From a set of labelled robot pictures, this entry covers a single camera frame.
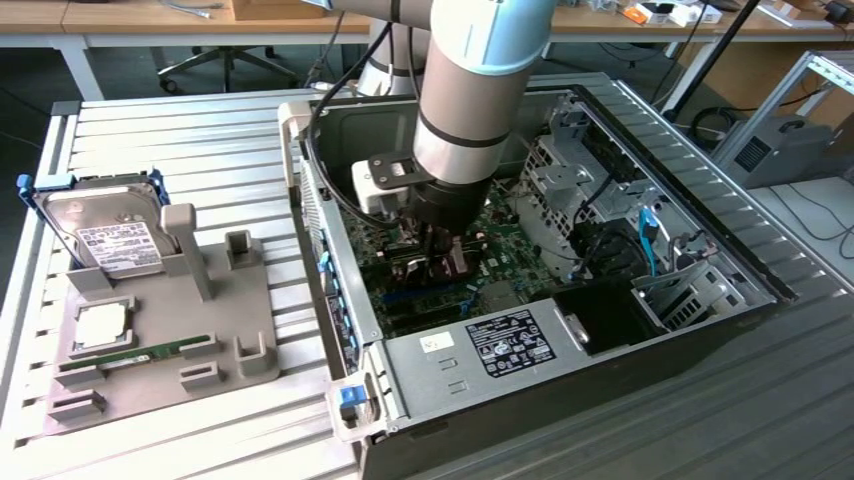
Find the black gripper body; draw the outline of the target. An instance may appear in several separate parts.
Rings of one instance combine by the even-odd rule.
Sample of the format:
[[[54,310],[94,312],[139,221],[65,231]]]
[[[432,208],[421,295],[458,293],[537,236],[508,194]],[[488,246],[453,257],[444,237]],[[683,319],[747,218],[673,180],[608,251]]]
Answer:
[[[453,235],[464,234],[480,214],[490,183],[486,178],[469,184],[433,180],[410,186],[410,216]]]

